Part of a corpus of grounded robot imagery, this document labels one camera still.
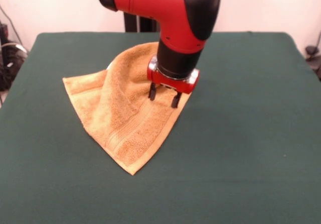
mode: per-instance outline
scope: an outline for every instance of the red robot arm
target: red robot arm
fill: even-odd
[[[206,40],[213,30],[220,0],[100,0],[113,11],[155,19],[160,24],[157,56],[148,67],[152,81],[151,99],[155,84],[190,93],[196,83],[195,67]]]

